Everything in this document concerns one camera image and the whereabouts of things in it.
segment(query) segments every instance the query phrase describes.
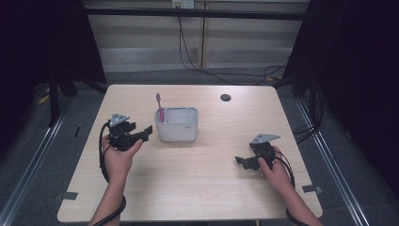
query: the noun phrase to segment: wrist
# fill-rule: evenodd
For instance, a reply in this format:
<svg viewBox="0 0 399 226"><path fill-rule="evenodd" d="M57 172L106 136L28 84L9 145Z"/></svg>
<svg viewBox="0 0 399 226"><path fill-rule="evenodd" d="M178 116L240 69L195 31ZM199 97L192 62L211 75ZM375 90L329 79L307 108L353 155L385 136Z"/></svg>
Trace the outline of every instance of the wrist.
<svg viewBox="0 0 399 226"><path fill-rule="evenodd" d="M109 185L112 186L124 186L126 185L127 175L118 175L109 177Z"/></svg>
<svg viewBox="0 0 399 226"><path fill-rule="evenodd" d="M278 189L278 193L282 196L289 196L293 193L296 193L295 188L290 184L283 186L281 189Z"/></svg>

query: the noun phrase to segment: table surface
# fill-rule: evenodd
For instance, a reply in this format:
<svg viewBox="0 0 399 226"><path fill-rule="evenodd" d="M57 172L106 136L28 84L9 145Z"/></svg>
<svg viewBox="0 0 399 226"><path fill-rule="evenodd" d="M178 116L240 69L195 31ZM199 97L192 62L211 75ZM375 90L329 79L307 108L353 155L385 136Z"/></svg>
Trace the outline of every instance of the table surface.
<svg viewBox="0 0 399 226"><path fill-rule="evenodd" d="M198 136L190 142L163 142L157 135L155 94L164 107L194 106ZM222 94L231 100L223 102ZM191 221L285 218L285 205L260 170L243 169L235 156L253 156L249 142L258 134L280 135L271 141L288 158L296 191L312 212L323 214L276 91L271 87L113 85L108 88L88 141L58 212L62 222L89 221L104 194L99 169L101 127L113 113L128 115L140 132L153 134L135 155L125 188L123 221Z"/></svg>

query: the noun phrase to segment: pink toothbrush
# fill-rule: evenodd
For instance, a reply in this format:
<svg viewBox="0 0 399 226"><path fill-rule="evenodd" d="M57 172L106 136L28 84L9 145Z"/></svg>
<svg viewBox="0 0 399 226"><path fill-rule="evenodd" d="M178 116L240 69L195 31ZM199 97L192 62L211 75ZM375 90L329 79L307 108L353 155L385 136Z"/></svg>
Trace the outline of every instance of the pink toothbrush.
<svg viewBox="0 0 399 226"><path fill-rule="evenodd" d="M159 95L159 93L156 93L156 101L158 102L159 116L161 117L161 122L164 122L164 111L161 107L161 95Z"/></svg>

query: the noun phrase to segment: gray floor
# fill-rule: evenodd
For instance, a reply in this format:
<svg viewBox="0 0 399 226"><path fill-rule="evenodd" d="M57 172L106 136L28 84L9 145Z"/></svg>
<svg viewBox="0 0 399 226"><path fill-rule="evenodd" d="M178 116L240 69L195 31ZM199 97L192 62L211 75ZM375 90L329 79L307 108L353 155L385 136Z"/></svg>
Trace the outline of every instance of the gray floor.
<svg viewBox="0 0 399 226"><path fill-rule="evenodd" d="M263 69L215 69L212 72L263 74ZM261 81L261 77L220 75L223 79L236 85L253 85ZM229 85L212 74L190 72L188 70L141 72L141 73L110 73L107 75L108 85L111 84L207 84ZM263 82L263 86L273 82ZM65 114L56 138L38 167L38 173L33 178L28 192L24 196L17 214L12 218L12 225L65 225L56 219L56 213L61 204L54 199L58 192L66 191L72 178L74 168L85 145L91 125L101 105L103 94L86 85L76 84L77 95ZM15 142L9 147L8 155L0 160L0 207L4 211L10 196L24 175L27 166L40 146L47 132L50 107L46 102L36 105L43 90L35 93L32 103L24 118L24 128ZM278 89L278 95L293 131L306 124L291 87ZM60 96L61 106L68 98ZM361 210L370 225L398 225L399 201L393 196L378 173L367 163L356 142L346 137L344 128L333 114L325 111L320 129L330 148L334 159L341 169L344 179L358 199ZM318 195L324 214L321 220L326 225L357 225L347 204L336 186L325 160L310 137L299 145L306 167L314 185L323 188ZM253 225L254 221L208 222L207 225ZM169 223L137 223L136 225L195 225L191 222ZM263 225L291 225L287 219L264 220Z"/></svg>

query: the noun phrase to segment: human hand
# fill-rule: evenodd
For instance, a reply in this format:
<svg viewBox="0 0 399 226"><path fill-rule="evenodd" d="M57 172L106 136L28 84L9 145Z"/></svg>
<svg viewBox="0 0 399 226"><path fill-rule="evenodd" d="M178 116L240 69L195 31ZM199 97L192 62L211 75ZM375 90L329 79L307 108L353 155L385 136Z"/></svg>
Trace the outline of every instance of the human hand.
<svg viewBox="0 0 399 226"><path fill-rule="evenodd" d="M281 158L281 150L276 146L273 146L273 148L276 151L276 157ZM258 162L259 165L261 165L266 180L279 194L284 193L287 189L293 188L286 168L278 159L274 161L272 170L267 166L262 157L258 158Z"/></svg>
<svg viewBox="0 0 399 226"><path fill-rule="evenodd" d="M140 150L143 140L138 140L129 150L121 152L112 147L105 135L102 140L103 152L105 152L105 167L108 173L109 183L116 180L126 180L127 174L133 163L133 156Z"/></svg>

